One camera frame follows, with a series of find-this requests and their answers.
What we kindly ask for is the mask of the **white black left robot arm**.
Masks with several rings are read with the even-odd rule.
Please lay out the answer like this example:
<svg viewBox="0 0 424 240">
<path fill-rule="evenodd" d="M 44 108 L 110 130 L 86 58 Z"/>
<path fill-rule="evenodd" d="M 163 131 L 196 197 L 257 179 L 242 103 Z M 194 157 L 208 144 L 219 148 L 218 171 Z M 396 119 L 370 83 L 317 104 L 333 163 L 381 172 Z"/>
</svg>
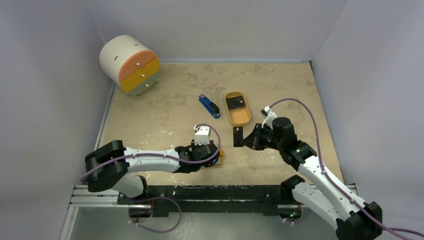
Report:
<svg viewBox="0 0 424 240">
<path fill-rule="evenodd" d="M 189 174 L 202 167 L 213 166 L 220 159 L 221 144 L 178 146 L 168 150 L 139 150 L 125 147 L 121 140 L 113 140 L 85 156 L 86 173 L 81 182 L 91 193 L 106 190 L 120 192 L 138 205 L 149 199 L 145 178 L 138 172 L 165 172 Z"/>
</svg>

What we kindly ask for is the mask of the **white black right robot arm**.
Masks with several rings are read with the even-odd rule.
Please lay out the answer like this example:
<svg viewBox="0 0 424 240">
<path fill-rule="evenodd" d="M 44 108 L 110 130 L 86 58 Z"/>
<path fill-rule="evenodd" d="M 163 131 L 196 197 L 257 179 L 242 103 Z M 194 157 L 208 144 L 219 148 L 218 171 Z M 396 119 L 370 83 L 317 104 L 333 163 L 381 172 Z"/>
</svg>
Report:
<svg viewBox="0 0 424 240">
<path fill-rule="evenodd" d="M 273 149 L 301 176 L 293 175 L 281 183 L 280 196 L 288 204 L 302 203 L 332 228 L 339 240 L 374 240 L 383 233 L 375 223 L 383 213 L 376 202 L 367 203 L 320 162 L 317 152 L 297 138 L 294 125 L 277 117 L 272 126 L 258 123 L 240 142 L 255 151 Z"/>
</svg>

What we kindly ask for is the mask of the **orange leather card holder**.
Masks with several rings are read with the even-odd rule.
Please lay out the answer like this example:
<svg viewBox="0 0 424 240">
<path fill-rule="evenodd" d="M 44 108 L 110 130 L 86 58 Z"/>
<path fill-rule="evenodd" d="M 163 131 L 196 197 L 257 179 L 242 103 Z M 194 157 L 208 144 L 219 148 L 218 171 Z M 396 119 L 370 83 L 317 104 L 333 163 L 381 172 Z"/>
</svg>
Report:
<svg viewBox="0 0 424 240">
<path fill-rule="evenodd" d="M 219 151 L 219 157 L 217 159 L 215 159 L 212 166 L 215 167 L 215 166 L 222 165 L 224 163 L 224 160 L 223 160 L 224 156 L 225 156 L 225 151 L 220 150 Z"/>
</svg>

